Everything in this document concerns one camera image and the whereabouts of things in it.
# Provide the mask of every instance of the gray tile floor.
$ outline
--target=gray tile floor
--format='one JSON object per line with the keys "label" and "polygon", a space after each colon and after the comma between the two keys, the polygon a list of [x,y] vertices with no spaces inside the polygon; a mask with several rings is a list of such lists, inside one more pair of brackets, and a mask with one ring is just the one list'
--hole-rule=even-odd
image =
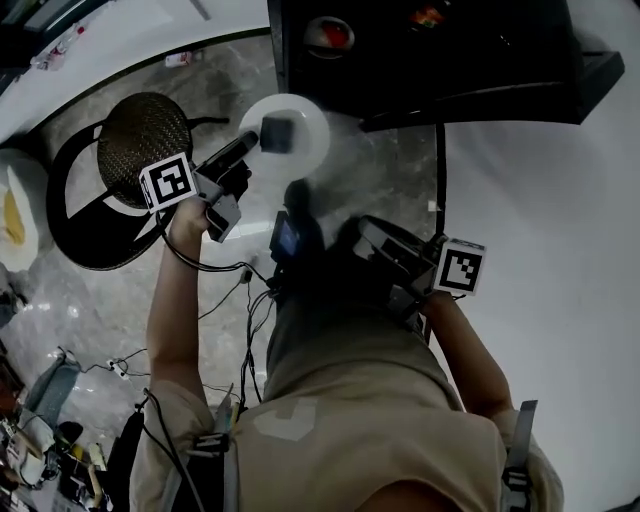
{"label": "gray tile floor", "polygon": [[[271,42],[256,37],[205,48],[189,67],[167,69],[155,63],[134,71],[80,100],[42,129],[51,154],[76,131],[99,121],[123,98],[156,91],[176,101],[188,117],[228,116],[228,126],[204,125],[194,131],[196,163],[232,140],[243,114],[256,101],[277,93]],[[431,127],[364,134],[357,120],[328,114],[332,130],[329,157],[310,176],[313,209],[327,241],[350,215],[369,213],[395,222],[421,237],[430,237],[435,213],[428,203],[436,197],[435,134]],[[73,214],[105,190],[97,173],[95,145],[74,164],[67,186],[68,213]],[[273,264],[268,244],[272,222],[282,209],[286,175],[256,175],[243,196],[243,218],[234,237],[223,245],[203,248],[202,259],[215,264],[257,258],[269,275]],[[27,385],[52,361],[56,346],[73,350],[84,368],[105,364],[144,347],[145,325],[155,286],[162,243],[156,243],[133,263],[110,272],[77,267],[58,249],[36,261],[22,276],[31,290],[30,306],[0,332],[10,359]],[[237,274],[200,276],[200,308],[210,309],[237,282]],[[252,286],[255,297],[262,287]],[[203,381],[212,386],[239,383],[246,341],[247,290],[230,299],[200,325]],[[265,349],[275,313],[254,341],[258,379],[266,378]],[[132,372],[146,372],[145,354],[129,361]],[[85,442],[111,442],[141,399],[146,377],[121,380],[95,368],[80,375],[67,400],[63,417],[86,428]],[[207,390],[210,403],[222,394]],[[249,390],[249,400],[254,395]]]}

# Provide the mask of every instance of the person's right arm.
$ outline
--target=person's right arm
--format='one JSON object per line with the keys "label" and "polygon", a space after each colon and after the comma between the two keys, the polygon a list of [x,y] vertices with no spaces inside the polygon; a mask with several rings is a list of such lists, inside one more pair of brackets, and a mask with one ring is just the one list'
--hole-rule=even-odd
{"label": "person's right arm", "polygon": [[442,348],[468,412],[492,418],[513,409],[509,383],[450,293],[434,293],[422,310]]}

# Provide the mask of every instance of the shirt sleeve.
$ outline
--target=shirt sleeve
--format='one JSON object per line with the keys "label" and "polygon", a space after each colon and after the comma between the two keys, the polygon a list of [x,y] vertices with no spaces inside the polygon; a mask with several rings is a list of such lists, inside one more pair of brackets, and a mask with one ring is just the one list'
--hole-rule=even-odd
{"label": "shirt sleeve", "polygon": [[[151,391],[160,403],[162,418],[178,453],[190,449],[195,437],[213,431],[211,411],[193,393],[169,381],[155,383]],[[144,413],[145,427],[169,449],[153,400],[147,402]],[[172,468],[173,462],[143,431],[131,471],[129,496],[132,512],[159,509]]]}
{"label": "shirt sleeve", "polygon": [[[513,432],[518,421],[519,411],[504,411],[491,420],[498,427],[502,442],[509,448],[513,440]],[[529,445],[527,469],[533,484],[533,492],[541,512],[555,512],[564,507],[564,490],[562,482],[547,456],[538,446],[533,435]]]}

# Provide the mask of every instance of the backpack strap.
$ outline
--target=backpack strap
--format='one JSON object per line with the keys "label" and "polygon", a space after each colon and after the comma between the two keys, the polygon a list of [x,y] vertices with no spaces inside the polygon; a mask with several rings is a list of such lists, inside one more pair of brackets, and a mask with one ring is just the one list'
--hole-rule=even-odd
{"label": "backpack strap", "polygon": [[513,441],[502,473],[501,512],[531,511],[531,479],[527,470],[537,400],[522,402]]}

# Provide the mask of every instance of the forearm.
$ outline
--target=forearm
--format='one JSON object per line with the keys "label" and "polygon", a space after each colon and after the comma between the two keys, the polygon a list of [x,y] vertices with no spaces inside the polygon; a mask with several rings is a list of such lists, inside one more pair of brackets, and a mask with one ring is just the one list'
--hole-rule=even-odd
{"label": "forearm", "polygon": [[[200,259],[202,236],[196,230],[169,231],[174,247],[192,259]],[[164,248],[158,283],[147,325],[147,348],[153,364],[198,365],[198,271]]]}
{"label": "forearm", "polygon": [[491,417],[513,408],[504,373],[451,295],[435,295],[423,312],[447,359],[466,409]]}

